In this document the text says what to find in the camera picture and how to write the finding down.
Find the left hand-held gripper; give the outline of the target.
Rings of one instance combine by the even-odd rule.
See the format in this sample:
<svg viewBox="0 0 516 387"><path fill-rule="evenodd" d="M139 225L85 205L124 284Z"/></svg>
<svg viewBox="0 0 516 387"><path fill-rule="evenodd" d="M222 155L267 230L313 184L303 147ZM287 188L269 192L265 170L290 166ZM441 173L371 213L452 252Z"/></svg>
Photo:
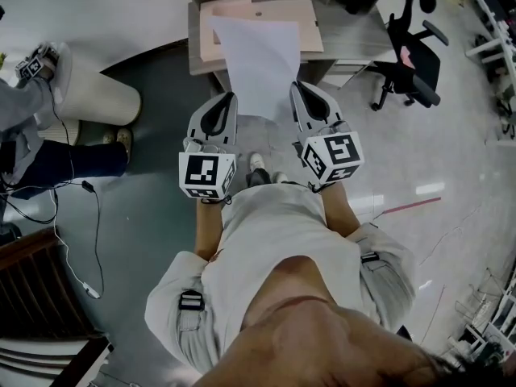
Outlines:
<svg viewBox="0 0 516 387"><path fill-rule="evenodd" d="M185 150L178 161L179 186L187 197L223 200L228 195L237 155L216 144L235 144L237 115L236 95L225 92L209 99L190 117L189 138L184 139Z"/></svg>

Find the white shelf rack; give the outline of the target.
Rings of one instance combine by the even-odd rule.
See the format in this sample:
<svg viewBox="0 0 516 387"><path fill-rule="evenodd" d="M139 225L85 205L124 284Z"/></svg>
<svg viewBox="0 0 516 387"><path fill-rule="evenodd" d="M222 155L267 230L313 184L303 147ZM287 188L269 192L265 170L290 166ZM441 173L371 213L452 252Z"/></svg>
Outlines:
<svg viewBox="0 0 516 387"><path fill-rule="evenodd" d="M506 362L516 354L516 262L506 280L486 270L465 303L457 301L461 326L447 339L448 352L465 359Z"/></svg>

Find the dark wooden bench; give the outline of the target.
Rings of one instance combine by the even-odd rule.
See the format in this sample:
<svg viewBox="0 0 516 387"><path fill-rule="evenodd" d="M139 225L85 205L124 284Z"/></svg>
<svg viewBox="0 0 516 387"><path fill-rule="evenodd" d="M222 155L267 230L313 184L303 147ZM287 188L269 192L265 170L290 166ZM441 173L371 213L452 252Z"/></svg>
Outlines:
<svg viewBox="0 0 516 387"><path fill-rule="evenodd" d="M0 387L98 387L113 350L83 310L51 227L0 241Z"/></svg>

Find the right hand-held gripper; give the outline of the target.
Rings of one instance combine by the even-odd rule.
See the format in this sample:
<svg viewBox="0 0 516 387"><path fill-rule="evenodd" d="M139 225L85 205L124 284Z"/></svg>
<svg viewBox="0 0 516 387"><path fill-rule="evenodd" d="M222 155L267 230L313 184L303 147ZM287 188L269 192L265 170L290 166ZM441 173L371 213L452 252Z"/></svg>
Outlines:
<svg viewBox="0 0 516 387"><path fill-rule="evenodd" d="M299 157L309 171L311 187L326 187L350 178L364 163L359 135L352 131L338 102L326 91L304 81L290 86L294 121L300 133Z"/></svg>

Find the beige cylinder table leg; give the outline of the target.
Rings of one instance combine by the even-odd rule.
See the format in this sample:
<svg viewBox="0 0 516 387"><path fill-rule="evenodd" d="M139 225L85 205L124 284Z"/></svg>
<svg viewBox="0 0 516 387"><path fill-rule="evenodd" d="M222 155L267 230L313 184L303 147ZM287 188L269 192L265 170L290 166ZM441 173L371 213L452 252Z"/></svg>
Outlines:
<svg viewBox="0 0 516 387"><path fill-rule="evenodd" d="M39 136L46 140L75 145L79 139L80 131L80 120L65 119L64 123L57 121L49 128L39 131Z"/></svg>
<svg viewBox="0 0 516 387"><path fill-rule="evenodd" d="M64 103L56 105L58 116L117 127L136 120L142 105L139 92L94 70L72 54L69 88Z"/></svg>

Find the person's white shirt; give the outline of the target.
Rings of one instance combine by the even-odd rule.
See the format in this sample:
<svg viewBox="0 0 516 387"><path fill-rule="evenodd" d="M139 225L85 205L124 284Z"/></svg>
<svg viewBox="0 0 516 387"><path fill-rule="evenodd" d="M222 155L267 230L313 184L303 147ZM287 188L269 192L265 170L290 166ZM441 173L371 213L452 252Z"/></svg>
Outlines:
<svg viewBox="0 0 516 387"><path fill-rule="evenodd" d="M260 287L283 260L312 259L339 306L359 310L398 331L415 297L410 250L372 223L347 238L326 224L320 197L300 187L268 194L241 191L223 211L223 235L213 260L179 252L150 293L145 321L177 360L211 370L239 334ZM376 252L380 260L361 263ZM182 292L202 294L204 311L179 310Z"/></svg>

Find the black office chair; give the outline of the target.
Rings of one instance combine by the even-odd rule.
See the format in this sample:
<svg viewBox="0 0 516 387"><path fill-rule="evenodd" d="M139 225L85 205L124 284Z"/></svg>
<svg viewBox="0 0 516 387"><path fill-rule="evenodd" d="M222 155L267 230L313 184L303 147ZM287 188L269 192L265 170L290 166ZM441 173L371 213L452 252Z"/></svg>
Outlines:
<svg viewBox="0 0 516 387"><path fill-rule="evenodd" d="M424 29L416 34L409 32L412 21L414 0L405 0L402 15L389 16L387 32L397 57L395 63L374 61L368 70L385 77L381 97L371 105L374 111L385 104L388 94L406 96L405 106L418 102L426 108L440 104L441 98L436 93L439 79L440 59L423 40L435 37L448 46L448 38L432 23L422 22ZM436 8L436 0L419 0L421 10L431 14Z"/></svg>

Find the person's chin and neck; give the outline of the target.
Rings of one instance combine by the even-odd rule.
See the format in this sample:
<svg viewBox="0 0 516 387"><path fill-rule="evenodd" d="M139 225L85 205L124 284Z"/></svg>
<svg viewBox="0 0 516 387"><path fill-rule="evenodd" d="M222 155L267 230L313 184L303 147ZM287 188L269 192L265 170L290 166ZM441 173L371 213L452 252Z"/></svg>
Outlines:
<svg viewBox="0 0 516 387"><path fill-rule="evenodd" d="M429 354L337 306L315 262L296 256L271 271L240 333L194 387L428 387L438 378Z"/></svg>

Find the white frame desk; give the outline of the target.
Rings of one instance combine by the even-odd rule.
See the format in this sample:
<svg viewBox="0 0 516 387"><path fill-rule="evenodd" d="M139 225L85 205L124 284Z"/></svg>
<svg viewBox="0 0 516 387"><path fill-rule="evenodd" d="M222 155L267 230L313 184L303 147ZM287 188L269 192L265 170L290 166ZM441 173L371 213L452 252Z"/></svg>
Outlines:
<svg viewBox="0 0 516 387"><path fill-rule="evenodd" d="M497 60L502 60L506 71L506 74L499 78L495 91L497 107L501 112L501 132L495 131L494 136L489 135L485 145L516 148L516 46L510 38L506 22L497 20L495 12L485 0L474 1L487 16L487 23L493 31L485 43L470 48L464 54L468 59L473 59L481 53L497 49L495 54L482 58L481 63L491 65Z"/></svg>

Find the person's left forearm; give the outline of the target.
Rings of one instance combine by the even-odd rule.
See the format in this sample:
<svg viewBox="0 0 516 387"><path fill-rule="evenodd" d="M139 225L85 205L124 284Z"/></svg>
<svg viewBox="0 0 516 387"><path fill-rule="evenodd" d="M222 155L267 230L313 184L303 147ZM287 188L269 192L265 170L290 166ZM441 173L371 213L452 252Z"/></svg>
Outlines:
<svg viewBox="0 0 516 387"><path fill-rule="evenodd" d="M222 206L196 203L196 235L194 253L205 261L216 254L223 233Z"/></svg>

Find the white A4 paper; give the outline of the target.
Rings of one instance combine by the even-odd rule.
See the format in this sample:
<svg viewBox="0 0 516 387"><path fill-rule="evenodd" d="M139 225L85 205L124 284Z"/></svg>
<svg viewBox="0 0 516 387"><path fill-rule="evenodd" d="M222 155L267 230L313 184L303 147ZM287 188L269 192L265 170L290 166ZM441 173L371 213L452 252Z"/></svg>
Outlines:
<svg viewBox="0 0 516 387"><path fill-rule="evenodd" d="M272 121L290 112L290 87L300 67L298 24L214 16L238 113Z"/></svg>

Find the person's right forearm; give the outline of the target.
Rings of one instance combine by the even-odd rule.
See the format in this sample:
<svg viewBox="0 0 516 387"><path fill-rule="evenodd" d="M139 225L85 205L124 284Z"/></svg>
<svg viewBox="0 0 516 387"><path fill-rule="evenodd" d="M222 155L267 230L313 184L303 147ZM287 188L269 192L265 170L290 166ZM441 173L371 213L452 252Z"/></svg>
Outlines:
<svg viewBox="0 0 516 387"><path fill-rule="evenodd" d="M344 238L360 227L360 222L349 205L342 183L334 183L320 192L327 227Z"/></svg>

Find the grey wooden desk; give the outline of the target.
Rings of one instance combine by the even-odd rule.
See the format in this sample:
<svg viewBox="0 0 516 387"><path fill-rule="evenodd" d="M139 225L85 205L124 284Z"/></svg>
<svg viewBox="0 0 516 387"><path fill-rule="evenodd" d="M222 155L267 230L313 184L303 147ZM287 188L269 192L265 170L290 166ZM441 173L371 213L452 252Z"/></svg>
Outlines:
<svg viewBox="0 0 516 387"><path fill-rule="evenodd" d="M397 57L386 26L376 11L365 15L351 15L337 4L325 5L313 1L314 12L322 37L324 51L303 52L298 77L317 85L339 60L350 65L373 61L396 62ZM191 75L209 74L219 85L231 88L224 60L205 62L200 56L200 16L198 6L188 5L189 72Z"/></svg>

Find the person's black trousers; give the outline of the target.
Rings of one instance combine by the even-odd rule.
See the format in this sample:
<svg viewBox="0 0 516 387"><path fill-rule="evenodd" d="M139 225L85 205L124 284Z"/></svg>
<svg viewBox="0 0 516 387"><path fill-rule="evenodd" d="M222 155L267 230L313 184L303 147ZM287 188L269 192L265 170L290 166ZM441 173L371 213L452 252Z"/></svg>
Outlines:
<svg viewBox="0 0 516 387"><path fill-rule="evenodd" d="M246 193L279 194L291 192L300 187L300 184L290 179L285 183L274 183L273 174L270 174L266 169L257 169L246 175L246 187L243 191Z"/></svg>

